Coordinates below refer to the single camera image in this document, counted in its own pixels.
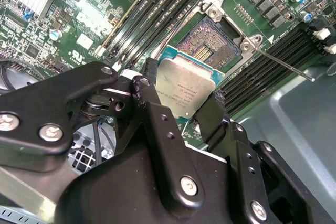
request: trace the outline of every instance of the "gray metal panel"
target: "gray metal panel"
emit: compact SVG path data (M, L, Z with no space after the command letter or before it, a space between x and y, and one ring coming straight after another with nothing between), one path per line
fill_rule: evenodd
M253 143L271 143L336 220L336 76L307 71L316 82L295 77L236 121Z

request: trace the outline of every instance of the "screw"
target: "screw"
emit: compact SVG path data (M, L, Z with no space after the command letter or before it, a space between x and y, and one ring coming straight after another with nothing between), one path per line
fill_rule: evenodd
M109 67L103 67L103 68L101 68L101 71L105 74L109 74L109 75L113 74L111 68L109 68Z
M20 124L19 118L11 114L0 114L0 131L11 131Z
M266 212L262 205L256 201L251 203L252 210L259 220L265 221L267 219Z
M111 117L106 118L106 121L107 121L108 123L113 123L113 122L114 122L113 118L111 118Z
M239 131L244 131L243 127L241 127L239 124L236 124L236 128L237 128Z
M145 79L145 78L141 78L140 81L141 81L143 84L147 85L147 86L150 85L149 82L148 82L148 80Z
M271 148L271 146L269 146L268 144L264 144L264 147L266 148L266 150L268 150L269 152L271 152L272 151L272 148Z
M182 177L181 187L182 190L190 196L194 196L197 194L197 185L191 178Z
M39 136L48 142L55 142L62 138L63 131L56 125L45 125L39 131Z

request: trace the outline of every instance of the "motherboard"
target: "motherboard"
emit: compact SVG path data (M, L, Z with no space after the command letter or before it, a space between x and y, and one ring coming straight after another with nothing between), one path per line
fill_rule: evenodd
M328 34L315 36L334 36L336 0L0 0L0 58L28 63L13 62L12 67L41 79L92 61L103 61L118 72L140 71L146 58L158 59L169 45L225 74L217 90L228 97L234 115L290 75L250 50L244 36L304 69L332 53L332 44L308 43L307 52L314 54L283 55L291 46L284 41L305 38L302 24L308 27L317 19ZM251 94L257 85L260 91ZM186 141L200 141L192 123L179 122L179 127Z

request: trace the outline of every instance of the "wire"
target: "wire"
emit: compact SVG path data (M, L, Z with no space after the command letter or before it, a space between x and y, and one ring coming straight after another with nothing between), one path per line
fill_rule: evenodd
M97 122L94 122L92 126L93 126L93 135L95 139L96 165L99 165L101 164L101 144L100 144Z
M101 132L104 134L104 136L106 137L107 141L109 142L109 144L111 145L111 148L113 150L113 152L116 151L115 149L115 146L112 142L112 139L109 137L109 134L107 134L106 130L104 130L102 127L101 127L101 124L98 126L98 128L101 130Z
M74 152L76 152L76 151L88 152L88 153L90 153L90 155L93 154L93 151L92 151L92 150L90 150L90 149L86 149L86 148L83 148L83 147L70 149L70 150L69 150L69 153L74 153Z
M1 75L2 81L4 82L6 88L9 91L16 90L16 88L14 88L14 86L12 85L12 83L10 82L10 80L7 76L7 67L5 65L0 66L0 75Z

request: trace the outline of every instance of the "metal rod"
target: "metal rod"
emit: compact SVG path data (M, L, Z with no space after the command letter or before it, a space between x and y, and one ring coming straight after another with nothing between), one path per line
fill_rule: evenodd
M315 78L314 77L307 75L306 73L304 73L304 72L296 69L295 67L291 66L290 64L287 64L287 63L283 62L282 60L280 60L280 59L278 59L278 58L276 58L276 57L274 57L274 56L272 56L272 55L270 55L270 54L268 54L268 53L260 50L259 48L256 48L256 51L259 52L259 53L261 53L262 55L270 58L271 60L279 63L280 65L284 66L285 68L288 68L289 70L293 71L294 73L297 73L298 75L306 78L307 80L310 80L311 82L315 82Z

